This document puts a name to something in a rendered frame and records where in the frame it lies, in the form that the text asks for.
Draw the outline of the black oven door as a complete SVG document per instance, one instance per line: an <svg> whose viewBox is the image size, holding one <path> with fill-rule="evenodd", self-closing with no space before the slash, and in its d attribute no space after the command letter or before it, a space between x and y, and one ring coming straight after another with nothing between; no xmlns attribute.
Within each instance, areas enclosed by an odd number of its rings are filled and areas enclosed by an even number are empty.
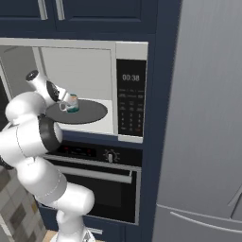
<svg viewBox="0 0 242 242"><path fill-rule="evenodd" d="M108 160L96 160L89 157L45 155L44 158L55 167L59 165L118 175L132 175L132 183L122 183L63 173L69 182L85 186L94 192L95 205L89 213L90 216L135 225L139 223L142 171L142 159L140 157L118 158L113 160L113 163L109 163Z"/></svg>

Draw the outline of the white orange teal tea cup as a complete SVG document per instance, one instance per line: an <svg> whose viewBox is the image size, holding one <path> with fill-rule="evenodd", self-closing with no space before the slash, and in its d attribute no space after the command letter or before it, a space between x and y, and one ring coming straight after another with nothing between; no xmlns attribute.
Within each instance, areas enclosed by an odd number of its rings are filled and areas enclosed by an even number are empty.
<svg viewBox="0 0 242 242"><path fill-rule="evenodd" d="M79 110L78 97L74 94L67 94L60 103L62 112L77 112Z"/></svg>

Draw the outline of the microwave door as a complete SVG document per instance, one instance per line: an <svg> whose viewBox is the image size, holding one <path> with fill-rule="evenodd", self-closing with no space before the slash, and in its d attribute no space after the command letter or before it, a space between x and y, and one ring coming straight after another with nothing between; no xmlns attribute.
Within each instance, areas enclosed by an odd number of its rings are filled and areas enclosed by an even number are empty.
<svg viewBox="0 0 242 242"><path fill-rule="evenodd" d="M0 131L9 123L5 115L5 110L11 100L12 95L9 90L7 75L4 70L3 62L0 59Z"/></svg>

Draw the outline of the black built-in oven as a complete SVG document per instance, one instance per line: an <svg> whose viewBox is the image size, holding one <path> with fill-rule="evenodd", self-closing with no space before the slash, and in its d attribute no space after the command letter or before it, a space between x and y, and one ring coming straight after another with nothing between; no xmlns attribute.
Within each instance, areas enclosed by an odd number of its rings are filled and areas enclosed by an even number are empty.
<svg viewBox="0 0 242 242"><path fill-rule="evenodd" d="M90 216L137 224L143 153L140 149L65 141L43 156L66 179L95 194Z"/></svg>

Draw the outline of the silver microwave oven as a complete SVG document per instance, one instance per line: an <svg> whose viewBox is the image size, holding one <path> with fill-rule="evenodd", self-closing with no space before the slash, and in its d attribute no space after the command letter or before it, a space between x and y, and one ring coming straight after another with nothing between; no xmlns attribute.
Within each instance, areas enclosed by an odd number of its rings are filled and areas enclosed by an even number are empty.
<svg viewBox="0 0 242 242"><path fill-rule="evenodd" d="M90 124L62 124L66 131L105 134L141 143L147 86L147 42L0 38L0 59L12 98L32 91L33 70L80 99L106 106Z"/></svg>

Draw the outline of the dark round microwave turntable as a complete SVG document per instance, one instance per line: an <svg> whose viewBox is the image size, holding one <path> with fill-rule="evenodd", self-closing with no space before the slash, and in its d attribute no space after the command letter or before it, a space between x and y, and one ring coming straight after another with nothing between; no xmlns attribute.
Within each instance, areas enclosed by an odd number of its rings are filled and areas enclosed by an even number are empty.
<svg viewBox="0 0 242 242"><path fill-rule="evenodd" d="M63 112L60 105L55 104L47 109L46 116L62 124L79 125L99 121L108 113L105 105L93 100L80 99L78 105L77 112Z"/></svg>

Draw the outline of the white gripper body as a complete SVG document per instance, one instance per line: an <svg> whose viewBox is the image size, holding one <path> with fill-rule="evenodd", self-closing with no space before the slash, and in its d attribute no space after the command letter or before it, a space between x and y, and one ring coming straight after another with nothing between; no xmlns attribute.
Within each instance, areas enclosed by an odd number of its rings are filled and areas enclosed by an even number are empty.
<svg viewBox="0 0 242 242"><path fill-rule="evenodd" d="M63 88L58 88L59 91L59 101L69 102L71 100L71 95Z"/></svg>

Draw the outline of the silver fridge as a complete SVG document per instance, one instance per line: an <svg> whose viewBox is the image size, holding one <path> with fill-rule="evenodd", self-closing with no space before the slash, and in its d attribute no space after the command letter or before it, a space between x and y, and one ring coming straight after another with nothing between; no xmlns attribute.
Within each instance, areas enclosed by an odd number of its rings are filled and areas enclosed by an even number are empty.
<svg viewBox="0 0 242 242"><path fill-rule="evenodd" d="M183 0L152 242L242 242L171 212L242 222L242 0Z"/></svg>

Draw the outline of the navy drawer front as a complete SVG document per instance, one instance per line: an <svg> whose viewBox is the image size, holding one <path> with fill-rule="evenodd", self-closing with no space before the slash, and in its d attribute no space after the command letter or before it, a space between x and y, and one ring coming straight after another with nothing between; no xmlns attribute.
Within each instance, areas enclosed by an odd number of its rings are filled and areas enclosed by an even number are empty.
<svg viewBox="0 0 242 242"><path fill-rule="evenodd" d="M46 207L41 203L38 203L38 207L45 228L47 230L57 231L59 229L56 220L57 211L55 209ZM104 242L125 242L123 229L120 225L110 222L108 220L103 220L92 216L85 216L83 218L83 221L87 228L103 230L102 235L93 233L96 240L102 240Z"/></svg>

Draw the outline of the navy cupboard door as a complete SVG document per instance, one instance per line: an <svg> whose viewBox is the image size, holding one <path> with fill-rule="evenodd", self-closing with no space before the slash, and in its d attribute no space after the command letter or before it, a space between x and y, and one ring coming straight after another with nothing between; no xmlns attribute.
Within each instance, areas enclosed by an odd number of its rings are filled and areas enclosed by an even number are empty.
<svg viewBox="0 0 242 242"><path fill-rule="evenodd" d="M153 33L158 0L62 0L65 20L57 29L72 32Z"/></svg>
<svg viewBox="0 0 242 242"><path fill-rule="evenodd" d="M52 1L45 0L47 20L41 20L38 0L0 0L0 31L53 30Z"/></svg>

